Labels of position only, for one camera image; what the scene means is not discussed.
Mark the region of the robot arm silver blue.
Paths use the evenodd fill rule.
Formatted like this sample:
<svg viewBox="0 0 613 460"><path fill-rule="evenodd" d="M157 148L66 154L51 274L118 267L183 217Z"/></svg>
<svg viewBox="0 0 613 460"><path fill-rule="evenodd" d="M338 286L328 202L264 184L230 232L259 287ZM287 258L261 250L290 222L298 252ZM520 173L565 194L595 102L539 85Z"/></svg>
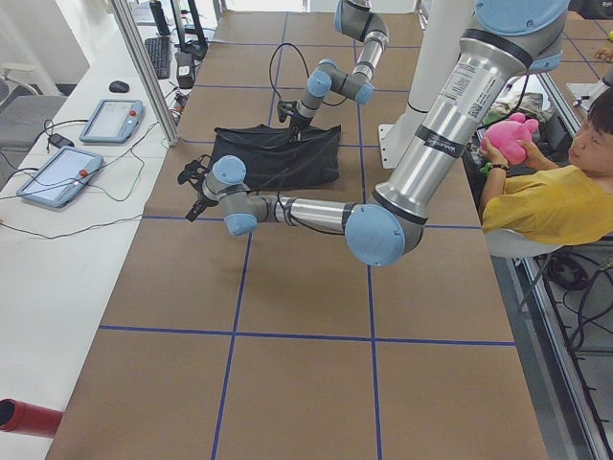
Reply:
<svg viewBox="0 0 613 460"><path fill-rule="evenodd" d="M508 80L558 66L568 9L565 1L434 2L410 91L424 107L408 106L383 128L393 171L367 203L255 194L244 163L227 155L181 173L198 194L188 219L219 206L234 236L277 221L341 235L366 265L397 261L420 243L428 202Z"/></svg>
<svg viewBox="0 0 613 460"><path fill-rule="evenodd" d="M340 1L333 23L337 32L362 43L362 50L350 72L331 58L321 59L307 78L300 98L278 104L279 119L289 120L289 132L293 138L302 137L328 93L364 105L375 92L375 68L389 43L385 21L372 11L370 1Z"/></svg>

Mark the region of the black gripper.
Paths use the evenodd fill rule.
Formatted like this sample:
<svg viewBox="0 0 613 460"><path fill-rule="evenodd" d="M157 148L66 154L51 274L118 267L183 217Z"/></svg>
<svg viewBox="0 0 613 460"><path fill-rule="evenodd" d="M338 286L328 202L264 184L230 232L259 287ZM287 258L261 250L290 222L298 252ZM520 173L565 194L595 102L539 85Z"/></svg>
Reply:
<svg viewBox="0 0 613 460"><path fill-rule="evenodd" d="M301 139L302 133L311 124L311 119L300 114L292 114L289 117L289 136L291 139Z"/></svg>
<svg viewBox="0 0 613 460"><path fill-rule="evenodd" d="M188 211L185 219L188 221L195 221L207 208L216 207L217 204L218 201L216 199L200 195L192 208Z"/></svg>

